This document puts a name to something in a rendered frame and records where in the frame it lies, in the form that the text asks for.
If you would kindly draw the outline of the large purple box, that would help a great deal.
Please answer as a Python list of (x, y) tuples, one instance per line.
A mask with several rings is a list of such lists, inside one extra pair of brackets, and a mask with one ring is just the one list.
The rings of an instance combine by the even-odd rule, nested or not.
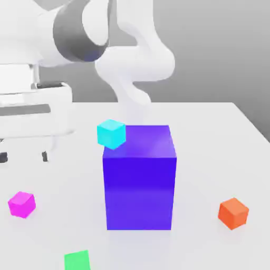
[(170, 128), (127, 126), (126, 142), (103, 152), (108, 230), (170, 230), (177, 155)]

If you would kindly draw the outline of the small cyan cube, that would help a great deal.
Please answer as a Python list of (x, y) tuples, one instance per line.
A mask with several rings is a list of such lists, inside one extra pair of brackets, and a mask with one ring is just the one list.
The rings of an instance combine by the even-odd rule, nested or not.
[(109, 149), (116, 149), (126, 142), (126, 125), (108, 119), (97, 126), (98, 144)]

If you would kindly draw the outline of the small orange cube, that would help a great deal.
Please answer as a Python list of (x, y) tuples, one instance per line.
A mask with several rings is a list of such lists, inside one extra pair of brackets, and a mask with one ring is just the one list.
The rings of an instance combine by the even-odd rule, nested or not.
[(230, 230), (246, 224), (249, 208), (241, 203), (237, 198), (224, 201), (219, 206), (218, 218)]

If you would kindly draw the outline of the small magenta cube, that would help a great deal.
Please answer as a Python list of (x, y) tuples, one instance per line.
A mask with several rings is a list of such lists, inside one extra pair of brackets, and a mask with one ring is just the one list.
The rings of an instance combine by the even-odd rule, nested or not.
[(27, 218), (36, 208), (33, 194), (19, 191), (8, 201), (11, 215)]

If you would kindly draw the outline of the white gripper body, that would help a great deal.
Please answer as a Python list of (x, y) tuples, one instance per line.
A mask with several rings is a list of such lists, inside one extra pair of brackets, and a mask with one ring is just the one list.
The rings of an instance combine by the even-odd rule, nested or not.
[(35, 84), (30, 92), (0, 95), (0, 138), (58, 137), (69, 123), (72, 89), (66, 83)]

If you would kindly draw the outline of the small green cube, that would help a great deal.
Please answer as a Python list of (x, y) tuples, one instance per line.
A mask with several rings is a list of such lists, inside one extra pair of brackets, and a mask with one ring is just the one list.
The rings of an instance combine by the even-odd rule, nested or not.
[(65, 254), (64, 270), (91, 270), (88, 250)]

